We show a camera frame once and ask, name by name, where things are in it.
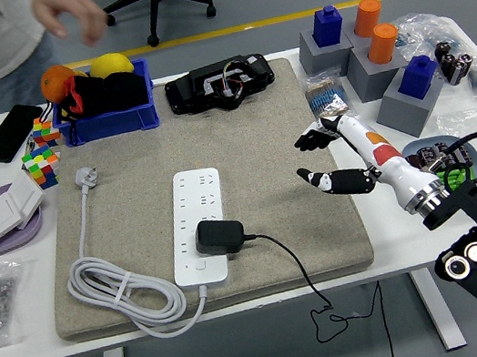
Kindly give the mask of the person's left hand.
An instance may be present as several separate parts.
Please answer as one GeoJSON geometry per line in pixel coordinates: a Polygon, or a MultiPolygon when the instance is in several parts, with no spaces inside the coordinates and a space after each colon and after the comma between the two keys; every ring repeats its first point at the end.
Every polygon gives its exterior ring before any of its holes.
{"type": "Polygon", "coordinates": [[[66,39],[67,29],[59,21],[61,14],[73,16],[79,23],[81,42],[94,46],[107,28],[107,12],[93,0],[32,0],[33,15],[44,28],[60,39],[66,39]]]}

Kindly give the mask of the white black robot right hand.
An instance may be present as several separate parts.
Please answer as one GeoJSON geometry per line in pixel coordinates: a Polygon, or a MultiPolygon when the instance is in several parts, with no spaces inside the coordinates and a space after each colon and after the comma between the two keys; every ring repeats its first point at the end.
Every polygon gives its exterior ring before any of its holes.
{"type": "Polygon", "coordinates": [[[366,166],[324,173],[297,170],[300,177],[321,191],[358,195],[371,192],[380,182],[391,186],[402,209],[422,216],[427,216],[449,195],[437,175],[415,168],[384,137],[355,117],[320,117],[294,145],[300,151],[312,151],[323,149],[338,138],[346,141],[366,166]]]}

